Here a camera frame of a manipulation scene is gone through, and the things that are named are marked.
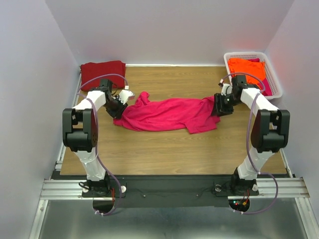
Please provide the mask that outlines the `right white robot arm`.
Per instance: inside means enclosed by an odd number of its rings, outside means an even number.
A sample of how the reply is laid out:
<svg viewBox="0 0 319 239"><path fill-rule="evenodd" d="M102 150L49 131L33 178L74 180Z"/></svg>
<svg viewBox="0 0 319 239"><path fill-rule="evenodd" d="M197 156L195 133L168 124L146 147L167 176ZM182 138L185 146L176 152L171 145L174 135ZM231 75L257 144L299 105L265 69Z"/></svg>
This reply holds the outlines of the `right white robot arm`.
<svg viewBox="0 0 319 239"><path fill-rule="evenodd" d="M265 88L249 84L247 76L239 73L232 77L231 84L220 80L221 92L214 95L211 113L218 117L230 115L240 103L250 110L245 143L247 156L231 176L229 190L233 194L256 192L261 169L270 157L287 146L289 138L290 112L270 103L262 94Z"/></svg>

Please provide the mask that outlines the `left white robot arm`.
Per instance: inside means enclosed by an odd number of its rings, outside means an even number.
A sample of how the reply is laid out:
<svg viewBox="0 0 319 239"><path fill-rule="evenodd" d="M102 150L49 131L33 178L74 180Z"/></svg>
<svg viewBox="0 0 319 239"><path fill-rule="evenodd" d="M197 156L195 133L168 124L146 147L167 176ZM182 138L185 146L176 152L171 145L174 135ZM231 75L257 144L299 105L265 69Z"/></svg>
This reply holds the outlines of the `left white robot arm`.
<svg viewBox="0 0 319 239"><path fill-rule="evenodd" d="M98 87L91 89L83 100L62 112L62 138L80 160L86 172L86 182L80 183L84 194L90 196L115 195L110 185L110 173L98 155L99 125L97 111L104 107L113 119L120 119L135 94L129 86L113 94L113 82L101 79Z"/></svg>

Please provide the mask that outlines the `magenta t shirt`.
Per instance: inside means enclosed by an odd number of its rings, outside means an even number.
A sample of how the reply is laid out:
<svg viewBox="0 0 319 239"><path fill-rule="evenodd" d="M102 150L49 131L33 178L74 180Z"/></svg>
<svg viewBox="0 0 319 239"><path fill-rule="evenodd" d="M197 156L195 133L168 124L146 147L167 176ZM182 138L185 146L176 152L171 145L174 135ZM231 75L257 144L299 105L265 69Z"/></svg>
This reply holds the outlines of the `magenta t shirt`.
<svg viewBox="0 0 319 239"><path fill-rule="evenodd" d="M170 98L150 101L148 92L141 92L113 124L133 131L172 131L187 129L190 134L217 129L220 117L213 116L214 97L203 99Z"/></svg>

